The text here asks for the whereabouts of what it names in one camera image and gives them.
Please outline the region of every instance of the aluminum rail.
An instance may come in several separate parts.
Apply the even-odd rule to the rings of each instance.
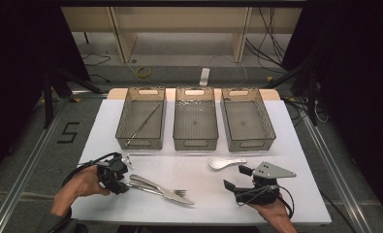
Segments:
[[[19,200],[19,197],[21,196],[22,191],[25,189],[26,185],[28,184],[28,181],[30,180],[34,172],[34,169],[37,166],[40,160],[40,157],[44,153],[44,150],[48,144],[49,138],[52,135],[52,131],[57,125],[58,120],[61,117],[61,113],[63,109],[65,108],[65,106],[67,106],[67,103],[68,103],[68,99],[61,99],[58,102],[58,105],[54,112],[54,118],[51,124],[48,126],[47,129],[43,130],[43,133],[40,136],[36,146],[32,150],[28,160],[26,161],[24,167],[19,173],[18,178],[16,179],[16,182],[14,183],[13,187],[7,194],[7,197],[4,200],[3,204],[0,206],[0,232],[4,230],[4,227],[9,221],[10,216],[13,213],[16,207],[16,204]]]
[[[335,0],[20,0],[16,4],[57,7],[280,7],[301,8]]]
[[[349,184],[336,165],[333,155],[328,149],[327,144],[325,143],[318,127],[312,124],[308,116],[306,116],[303,120],[309,134],[311,135],[312,140],[315,143],[315,146],[317,147],[324,161],[325,167],[327,168],[328,173],[334,182],[339,197],[341,198],[348,214],[351,217],[352,222],[354,223],[355,229],[361,233],[372,232],[363,210],[355,198],[355,195],[353,194]]]

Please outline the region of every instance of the fork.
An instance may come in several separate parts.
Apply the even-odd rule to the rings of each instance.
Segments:
[[[146,183],[147,185],[151,185],[155,188],[157,188],[158,190],[160,190],[160,192],[163,194],[163,196],[165,198],[168,198],[170,200],[173,200],[173,201],[177,201],[179,203],[182,203],[182,204],[185,204],[185,205],[194,205],[194,203],[184,199],[183,197],[180,197],[178,195],[176,195],[175,193],[169,191],[168,189],[152,182],[152,181],[149,181],[141,176],[138,176],[138,175],[135,175],[135,174],[132,174],[130,176],[130,179],[131,181],[138,181],[138,182],[142,182],[142,183]]]
[[[146,183],[139,182],[139,181],[130,181],[130,183],[128,183],[127,186],[134,187],[134,188],[137,188],[137,189],[140,189],[140,190],[143,190],[143,191],[151,192],[151,193],[154,193],[154,194],[157,194],[157,195],[163,195],[161,193],[161,191],[156,189],[155,187],[150,186],[150,185],[148,185]],[[183,189],[173,189],[173,190],[170,190],[170,191],[175,193],[176,195],[178,195],[180,197],[184,197],[185,196],[185,192],[186,192],[186,190],[183,190]]]

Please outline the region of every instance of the white tabletop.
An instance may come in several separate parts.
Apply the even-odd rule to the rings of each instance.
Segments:
[[[240,187],[252,187],[252,178],[239,173],[237,166],[214,171],[208,165],[213,156],[244,157],[247,167],[256,168],[267,161],[295,172],[295,178],[278,179],[293,195],[296,224],[329,224],[331,218],[319,194],[303,154],[297,134],[282,101],[265,101],[276,139],[267,151],[229,152],[219,100],[216,101],[218,144],[215,151],[176,151],[174,149],[174,100],[167,101],[164,145],[162,150],[123,151],[115,132],[124,100],[104,100],[85,145],[80,162],[96,159],[109,152],[129,154],[135,167],[131,174],[143,176],[167,188],[186,189],[186,198],[195,205],[182,205],[162,196],[131,188],[110,196],[93,195],[77,199],[73,217],[82,221],[115,224],[175,225],[256,225],[265,221],[247,206],[238,206],[234,194],[224,188],[223,180]],[[289,195],[281,193],[290,205]]]

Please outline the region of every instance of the transparent plastic bin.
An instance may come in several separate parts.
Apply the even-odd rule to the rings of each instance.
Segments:
[[[166,110],[165,88],[131,87],[115,133],[123,150],[160,150]]]
[[[258,88],[222,89],[221,111],[228,150],[269,150],[275,132]]]
[[[212,88],[176,89],[173,138],[176,150],[216,150],[218,126]]]

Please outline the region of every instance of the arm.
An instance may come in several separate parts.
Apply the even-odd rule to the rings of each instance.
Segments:
[[[258,211],[271,226],[273,226],[279,233],[294,233],[297,230],[294,228],[284,204],[276,199],[272,204],[266,206],[252,205],[250,207]]]
[[[81,196],[93,194],[109,195],[110,191],[98,184],[97,167],[88,167],[77,173],[67,182],[54,197],[49,214],[45,214],[36,232],[50,232],[64,223],[59,232],[74,232],[78,225],[76,219],[71,218],[71,205]]]

